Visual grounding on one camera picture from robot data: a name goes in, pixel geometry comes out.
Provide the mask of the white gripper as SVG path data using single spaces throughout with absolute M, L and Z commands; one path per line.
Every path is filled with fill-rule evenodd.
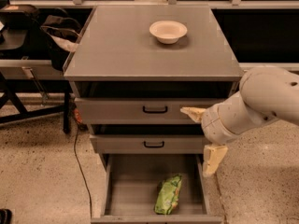
M 201 122 L 205 137 L 217 145 L 205 145 L 203 176 L 216 173 L 225 157 L 228 147 L 225 145 L 237 139 L 242 133 L 254 128 L 271 124 L 277 119 L 268 117 L 246 105 L 240 95 L 235 93 L 224 102 L 212 107 L 182 107 L 180 112 L 195 123 Z

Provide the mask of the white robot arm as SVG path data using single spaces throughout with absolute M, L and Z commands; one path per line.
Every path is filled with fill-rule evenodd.
M 299 76 L 275 66 L 251 68 L 239 91 L 209 108 L 182 107 L 202 127 L 210 142 L 204 147 L 203 176 L 214 175 L 227 153 L 227 144 L 240 134 L 279 119 L 299 125 Z

